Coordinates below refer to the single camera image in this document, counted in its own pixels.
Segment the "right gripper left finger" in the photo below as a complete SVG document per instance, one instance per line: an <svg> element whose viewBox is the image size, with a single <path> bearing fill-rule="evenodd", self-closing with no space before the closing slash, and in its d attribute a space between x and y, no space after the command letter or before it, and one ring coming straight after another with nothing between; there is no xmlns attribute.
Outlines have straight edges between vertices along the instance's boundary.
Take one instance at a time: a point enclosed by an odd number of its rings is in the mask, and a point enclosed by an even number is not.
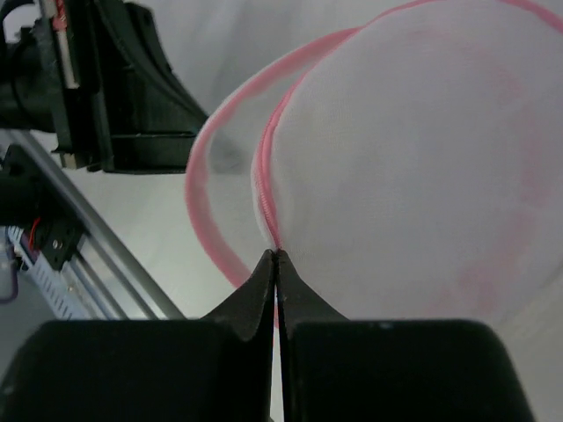
<svg viewBox="0 0 563 422"><path fill-rule="evenodd" d="M53 321L1 384L4 421L267 421L274 254L200 319Z"/></svg>

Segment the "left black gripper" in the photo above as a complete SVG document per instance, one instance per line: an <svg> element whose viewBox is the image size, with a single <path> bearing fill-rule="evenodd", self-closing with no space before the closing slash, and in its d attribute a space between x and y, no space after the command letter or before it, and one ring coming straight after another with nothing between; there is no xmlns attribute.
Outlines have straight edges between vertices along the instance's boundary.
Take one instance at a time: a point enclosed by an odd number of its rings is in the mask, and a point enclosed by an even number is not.
<svg viewBox="0 0 563 422"><path fill-rule="evenodd" d="M70 169L174 174L208 116L172 71L152 10L125 1L3 1L39 15L1 35L1 127L54 134Z"/></svg>

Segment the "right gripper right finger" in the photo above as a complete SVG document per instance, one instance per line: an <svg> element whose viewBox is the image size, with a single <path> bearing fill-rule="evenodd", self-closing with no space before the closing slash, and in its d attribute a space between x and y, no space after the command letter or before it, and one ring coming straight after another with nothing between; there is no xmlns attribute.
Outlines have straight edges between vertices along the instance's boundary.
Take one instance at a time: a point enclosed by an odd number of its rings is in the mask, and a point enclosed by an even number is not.
<svg viewBox="0 0 563 422"><path fill-rule="evenodd" d="M349 320L276 258L288 421L531 421L508 352L463 319Z"/></svg>

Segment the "pink-trimmed mesh laundry bag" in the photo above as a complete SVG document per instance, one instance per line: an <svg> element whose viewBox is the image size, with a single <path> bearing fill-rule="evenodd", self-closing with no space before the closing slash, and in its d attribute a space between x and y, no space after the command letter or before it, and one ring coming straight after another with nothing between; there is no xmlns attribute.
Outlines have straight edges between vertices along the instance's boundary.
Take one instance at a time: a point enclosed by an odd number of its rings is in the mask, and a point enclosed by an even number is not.
<svg viewBox="0 0 563 422"><path fill-rule="evenodd" d="M235 286L266 249L352 319L497 324L562 266L562 19L413 1L298 48L199 133L186 207Z"/></svg>

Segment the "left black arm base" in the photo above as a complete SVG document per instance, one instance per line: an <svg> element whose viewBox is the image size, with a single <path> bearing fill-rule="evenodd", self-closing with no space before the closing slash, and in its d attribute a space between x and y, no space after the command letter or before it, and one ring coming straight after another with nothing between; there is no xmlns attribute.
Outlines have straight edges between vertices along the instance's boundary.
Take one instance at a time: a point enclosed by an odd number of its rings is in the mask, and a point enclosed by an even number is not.
<svg viewBox="0 0 563 422"><path fill-rule="evenodd" d="M1 224L23 229L28 250L41 253L57 272L72 260L85 233L67 196L16 144L1 160Z"/></svg>

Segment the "aluminium mounting rail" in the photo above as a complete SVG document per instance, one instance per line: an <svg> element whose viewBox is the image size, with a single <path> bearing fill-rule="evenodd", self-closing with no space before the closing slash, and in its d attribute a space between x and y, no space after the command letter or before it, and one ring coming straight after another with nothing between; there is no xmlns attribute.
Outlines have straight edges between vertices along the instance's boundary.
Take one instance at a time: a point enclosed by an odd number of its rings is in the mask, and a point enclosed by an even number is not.
<svg viewBox="0 0 563 422"><path fill-rule="evenodd" d="M76 295L91 314L90 319L183 318L180 309L113 233L67 174L48 156L35 137L25 131L2 131L1 160L12 144L23 147L47 174L55 188L67 196L69 204L84 225L85 233L79 240L77 251L58 273L75 288ZM8 227L1 224L3 240L9 240L6 234ZM16 261L5 263L5 266L18 266L20 272L27 276L20 256Z"/></svg>

